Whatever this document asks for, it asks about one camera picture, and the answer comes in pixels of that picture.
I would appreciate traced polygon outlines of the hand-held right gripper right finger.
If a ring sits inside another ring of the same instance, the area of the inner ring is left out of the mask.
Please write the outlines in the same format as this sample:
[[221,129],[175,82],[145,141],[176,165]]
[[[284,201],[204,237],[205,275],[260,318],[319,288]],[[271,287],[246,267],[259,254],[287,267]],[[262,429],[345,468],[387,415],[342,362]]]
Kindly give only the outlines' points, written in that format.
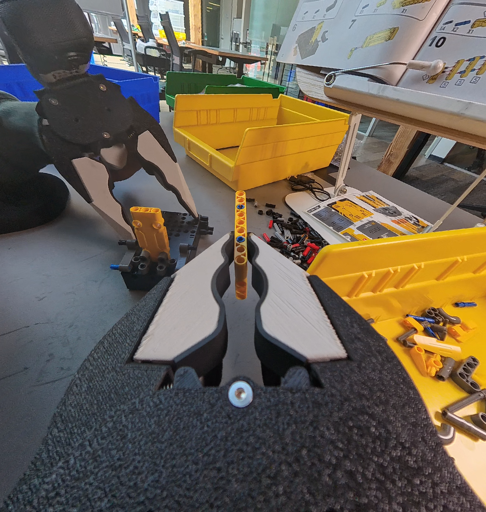
[[292,367],[346,359],[348,354],[308,279],[308,274],[248,236],[255,310],[255,351],[265,386],[279,386]]

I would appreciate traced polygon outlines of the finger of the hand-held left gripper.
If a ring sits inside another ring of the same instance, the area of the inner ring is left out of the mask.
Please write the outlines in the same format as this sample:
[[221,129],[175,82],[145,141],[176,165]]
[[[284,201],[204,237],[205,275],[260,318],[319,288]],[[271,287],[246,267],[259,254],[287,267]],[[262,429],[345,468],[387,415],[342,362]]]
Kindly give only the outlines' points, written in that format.
[[120,239],[134,239],[131,226],[124,219],[122,206],[109,188],[109,173],[103,163],[89,157],[74,159],[72,164],[86,188],[93,209],[117,232]]
[[179,164],[149,131],[138,135],[138,155],[143,169],[154,174],[166,190],[173,192],[191,216],[198,217],[195,202]]

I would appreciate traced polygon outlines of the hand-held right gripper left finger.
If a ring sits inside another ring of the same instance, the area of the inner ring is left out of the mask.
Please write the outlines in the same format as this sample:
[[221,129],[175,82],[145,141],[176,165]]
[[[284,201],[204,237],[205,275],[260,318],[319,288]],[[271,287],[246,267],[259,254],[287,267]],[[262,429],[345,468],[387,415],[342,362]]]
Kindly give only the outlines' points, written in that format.
[[223,295],[234,258],[230,232],[177,271],[143,331],[133,360],[193,368],[205,386],[219,386],[227,351]]

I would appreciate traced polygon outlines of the yellow panel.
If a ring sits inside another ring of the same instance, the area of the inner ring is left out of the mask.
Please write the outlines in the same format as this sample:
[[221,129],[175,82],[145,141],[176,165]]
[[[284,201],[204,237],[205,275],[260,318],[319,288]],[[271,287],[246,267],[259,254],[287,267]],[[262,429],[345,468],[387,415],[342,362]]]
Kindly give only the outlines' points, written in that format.
[[159,208],[134,206],[130,212],[138,244],[150,253],[151,260],[156,262],[161,253],[170,258],[169,238],[162,211]]

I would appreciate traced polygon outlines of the black lego base block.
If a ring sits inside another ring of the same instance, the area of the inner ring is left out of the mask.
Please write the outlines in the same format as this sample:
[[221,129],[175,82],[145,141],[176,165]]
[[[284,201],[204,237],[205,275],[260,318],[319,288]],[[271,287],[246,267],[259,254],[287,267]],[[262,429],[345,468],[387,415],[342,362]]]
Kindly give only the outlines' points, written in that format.
[[118,241],[127,251],[121,262],[111,265],[110,269],[120,272],[129,290],[149,291],[163,278],[171,277],[195,257],[200,237],[213,234],[208,217],[201,215],[197,219],[188,213],[167,211],[162,211],[162,215],[169,238],[170,258],[161,253],[156,262],[152,261],[150,253],[139,246],[137,238]]

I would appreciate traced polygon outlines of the yellow lego beam with pins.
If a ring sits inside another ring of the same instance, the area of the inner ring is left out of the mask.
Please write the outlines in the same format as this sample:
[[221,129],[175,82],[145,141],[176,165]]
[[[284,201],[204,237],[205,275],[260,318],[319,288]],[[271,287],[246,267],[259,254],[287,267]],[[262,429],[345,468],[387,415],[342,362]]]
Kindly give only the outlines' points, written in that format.
[[235,194],[234,237],[235,296],[243,300],[247,297],[246,193],[243,190]]

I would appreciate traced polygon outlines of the pile of small lego parts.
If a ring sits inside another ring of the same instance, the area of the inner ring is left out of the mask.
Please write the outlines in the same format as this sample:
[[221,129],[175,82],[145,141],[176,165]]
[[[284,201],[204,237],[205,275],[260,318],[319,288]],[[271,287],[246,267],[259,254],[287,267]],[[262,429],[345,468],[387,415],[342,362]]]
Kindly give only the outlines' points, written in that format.
[[318,253],[329,243],[301,217],[283,214],[270,203],[247,202],[251,231],[273,250],[307,271]]

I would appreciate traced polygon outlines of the blue storage bin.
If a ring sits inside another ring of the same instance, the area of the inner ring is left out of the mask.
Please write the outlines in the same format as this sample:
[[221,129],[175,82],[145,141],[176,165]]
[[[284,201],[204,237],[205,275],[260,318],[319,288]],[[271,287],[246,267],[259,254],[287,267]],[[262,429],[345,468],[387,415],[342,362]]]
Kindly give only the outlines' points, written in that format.
[[[131,72],[113,67],[90,64],[89,74],[102,74],[121,88],[126,97],[133,97],[137,103],[159,121],[159,80],[156,76]],[[30,74],[23,63],[0,65],[0,91],[7,92],[21,101],[36,102],[35,91],[43,86]]]

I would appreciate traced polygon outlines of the person's black pants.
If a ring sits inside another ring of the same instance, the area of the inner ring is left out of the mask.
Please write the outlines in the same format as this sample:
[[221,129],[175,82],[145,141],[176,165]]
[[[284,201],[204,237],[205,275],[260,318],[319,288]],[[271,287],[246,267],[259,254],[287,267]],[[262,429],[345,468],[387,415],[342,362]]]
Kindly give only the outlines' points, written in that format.
[[0,184],[0,234],[34,228],[65,209],[69,189],[63,180],[38,172],[28,181]]

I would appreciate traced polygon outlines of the green storage bin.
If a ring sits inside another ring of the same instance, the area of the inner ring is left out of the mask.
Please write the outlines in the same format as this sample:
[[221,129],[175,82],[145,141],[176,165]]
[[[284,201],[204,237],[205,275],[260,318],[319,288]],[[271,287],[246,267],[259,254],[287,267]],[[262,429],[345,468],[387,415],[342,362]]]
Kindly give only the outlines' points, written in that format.
[[284,92],[284,86],[247,76],[173,71],[166,75],[165,98],[171,110],[178,94],[270,94],[278,98]]

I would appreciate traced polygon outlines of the yellow storage bin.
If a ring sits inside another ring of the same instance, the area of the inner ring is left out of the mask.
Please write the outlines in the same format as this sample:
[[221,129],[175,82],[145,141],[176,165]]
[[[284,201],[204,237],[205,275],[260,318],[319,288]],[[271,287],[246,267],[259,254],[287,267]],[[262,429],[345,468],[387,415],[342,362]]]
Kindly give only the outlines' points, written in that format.
[[373,327],[387,337],[410,374],[436,426],[440,412],[464,398],[451,379],[423,376],[409,350],[397,342],[405,316],[430,307],[459,317],[446,345],[459,346],[460,361],[475,356],[475,380],[486,388],[486,227],[407,235],[332,245],[323,249],[308,272],[322,279]]
[[174,138],[234,190],[327,167],[349,115],[271,94],[178,94]]

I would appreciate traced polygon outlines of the black office chair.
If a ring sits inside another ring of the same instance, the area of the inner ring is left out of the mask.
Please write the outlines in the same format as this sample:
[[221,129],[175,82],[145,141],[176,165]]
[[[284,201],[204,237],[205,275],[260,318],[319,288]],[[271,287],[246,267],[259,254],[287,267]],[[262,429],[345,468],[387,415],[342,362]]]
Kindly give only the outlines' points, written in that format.
[[164,33],[166,35],[168,46],[169,46],[170,52],[171,52],[170,70],[175,71],[175,72],[182,72],[182,71],[184,71],[183,58],[184,58],[186,49],[184,46],[180,46],[177,41],[177,38],[175,36],[174,30],[173,30],[173,27],[171,24],[169,13],[168,12],[159,13],[159,16],[160,16],[161,24],[162,24]]

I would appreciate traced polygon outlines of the printed instruction sheet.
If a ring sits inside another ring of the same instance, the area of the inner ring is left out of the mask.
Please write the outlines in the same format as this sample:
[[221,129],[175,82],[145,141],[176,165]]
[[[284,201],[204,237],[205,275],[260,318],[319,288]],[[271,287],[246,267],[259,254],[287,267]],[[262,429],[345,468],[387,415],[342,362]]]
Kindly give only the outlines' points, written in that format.
[[373,191],[331,198],[304,212],[353,242],[420,234],[431,226]]

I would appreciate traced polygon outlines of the long wooden table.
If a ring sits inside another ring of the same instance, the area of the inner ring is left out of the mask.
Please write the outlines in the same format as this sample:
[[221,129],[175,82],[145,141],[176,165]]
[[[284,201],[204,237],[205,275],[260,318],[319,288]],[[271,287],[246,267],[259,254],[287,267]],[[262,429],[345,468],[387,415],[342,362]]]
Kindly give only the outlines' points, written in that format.
[[244,74],[244,66],[252,65],[258,62],[266,62],[268,60],[265,56],[244,54],[227,49],[220,49],[214,47],[206,47],[194,44],[192,42],[184,42],[180,49],[188,50],[192,56],[192,71],[196,68],[196,61],[202,61],[201,72],[213,73],[213,65],[224,66],[227,60],[232,61],[237,66],[237,79],[240,79]]

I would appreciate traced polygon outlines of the open instruction booklet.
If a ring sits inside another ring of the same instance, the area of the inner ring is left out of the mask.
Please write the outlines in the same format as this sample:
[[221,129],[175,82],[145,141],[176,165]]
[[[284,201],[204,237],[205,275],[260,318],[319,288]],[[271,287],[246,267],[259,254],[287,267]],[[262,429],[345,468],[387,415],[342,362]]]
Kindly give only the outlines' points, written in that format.
[[335,70],[440,60],[440,71],[390,65],[355,73],[486,105],[486,1],[303,1],[277,59]]

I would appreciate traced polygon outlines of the metal book stand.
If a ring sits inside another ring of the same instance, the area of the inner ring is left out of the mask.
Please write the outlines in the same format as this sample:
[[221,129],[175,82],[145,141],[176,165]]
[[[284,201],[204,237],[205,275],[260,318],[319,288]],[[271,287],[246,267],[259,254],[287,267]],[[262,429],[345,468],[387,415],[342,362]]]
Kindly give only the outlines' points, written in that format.
[[[482,102],[381,85],[348,75],[346,70],[325,76],[324,94],[349,106],[370,107],[376,114],[391,114],[399,124],[486,149],[486,104]],[[440,227],[485,176],[486,169],[432,227],[424,228],[423,233]]]

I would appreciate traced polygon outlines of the wooden post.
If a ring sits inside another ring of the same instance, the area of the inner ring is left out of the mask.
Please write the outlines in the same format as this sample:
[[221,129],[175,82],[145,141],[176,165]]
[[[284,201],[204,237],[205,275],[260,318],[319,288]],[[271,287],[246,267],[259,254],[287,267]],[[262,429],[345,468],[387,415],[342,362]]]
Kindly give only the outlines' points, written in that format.
[[188,1],[189,41],[202,45],[202,1]]

